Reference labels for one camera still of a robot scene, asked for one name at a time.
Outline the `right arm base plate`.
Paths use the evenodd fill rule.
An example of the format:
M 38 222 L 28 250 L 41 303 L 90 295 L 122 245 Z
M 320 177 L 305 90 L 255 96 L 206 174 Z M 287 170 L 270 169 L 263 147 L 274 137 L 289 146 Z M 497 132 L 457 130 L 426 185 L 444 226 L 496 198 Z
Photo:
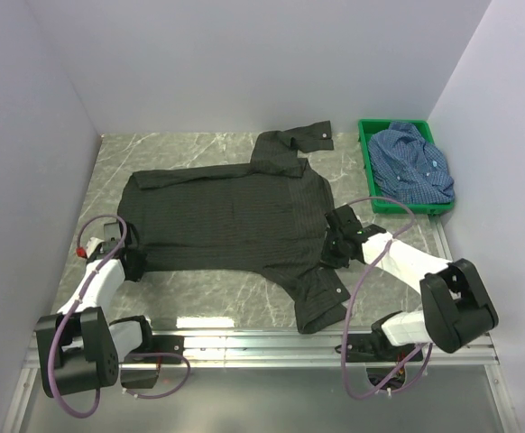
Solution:
M 428 355 L 423 357 L 422 350 L 414 344 L 391 345 L 386 337 L 378 332 L 352 334 L 347 337 L 345 361 L 347 363 L 366 364 L 368 382 L 376 387 L 384 383 L 382 390 L 388 394 L 401 391 L 407 385 L 407 370 L 402 366 L 387 382 L 384 380 L 396 364 L 399 364 L 411 352 L 416 351 L 410 362 L 423 361 L 427 365 Z

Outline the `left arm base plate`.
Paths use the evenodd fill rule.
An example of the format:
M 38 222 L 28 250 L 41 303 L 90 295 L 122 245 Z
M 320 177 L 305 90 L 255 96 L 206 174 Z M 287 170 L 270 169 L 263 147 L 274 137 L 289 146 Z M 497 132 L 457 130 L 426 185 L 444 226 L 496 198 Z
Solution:
M 152 390 L 167 368 L 184 366 L 184 337 L 157 335 L 133 349 L 119 364 L 117 382 L 126 389 Z

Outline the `black pinstripe long sleeve shirt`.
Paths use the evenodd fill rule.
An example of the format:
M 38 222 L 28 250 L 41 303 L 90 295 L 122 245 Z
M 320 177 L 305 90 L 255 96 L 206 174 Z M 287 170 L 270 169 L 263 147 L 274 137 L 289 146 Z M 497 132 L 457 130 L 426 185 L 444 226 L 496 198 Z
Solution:
M 313 334 L 345 318 L 349 297 L 320 261 L 335 203 L 308 161 L 333 147 L 328 121 L 264 132 L 247 163 L 133 173 L 117 213 L 147 271 L 259 274 L 293 300 L 298 331 Z

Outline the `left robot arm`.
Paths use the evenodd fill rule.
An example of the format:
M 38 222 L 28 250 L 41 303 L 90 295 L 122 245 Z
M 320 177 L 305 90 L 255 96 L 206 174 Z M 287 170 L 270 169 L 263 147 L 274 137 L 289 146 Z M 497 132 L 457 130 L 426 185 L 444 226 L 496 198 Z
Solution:
M 127 356 L 136 363 L 153 357 L 156 342 L 146 317 L 112 323 L 106 319 L 117 290 L 142 276 L 144 257 L 129 253 L 129 242 L 126 223 L 118 218 L 105 224 L 104 238 L 97 245 L 77 245 L 77 255 L 86 260 L 84 277 L 58 312 L 41 317 L 35 328 L 42 387 L 48 397 L 112 386 Z

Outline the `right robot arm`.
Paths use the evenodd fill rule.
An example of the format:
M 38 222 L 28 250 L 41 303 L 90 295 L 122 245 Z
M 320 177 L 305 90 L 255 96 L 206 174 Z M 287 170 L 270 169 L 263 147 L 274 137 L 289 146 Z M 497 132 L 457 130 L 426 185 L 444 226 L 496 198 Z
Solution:
M 498 313 L 470 261 L 450 262 L 403 243 L 380 226 L 363 226 L 348 205 L 328 212 L 326 221 L 323 264 L 340 269 L 356 260 L 392 275 L 421 299 L 419 310 L 391 313 L 375 321 L 370 334 L 351 335 L 349 359 L 392 361 L 425 344 L 453 354 L 498 326 Z

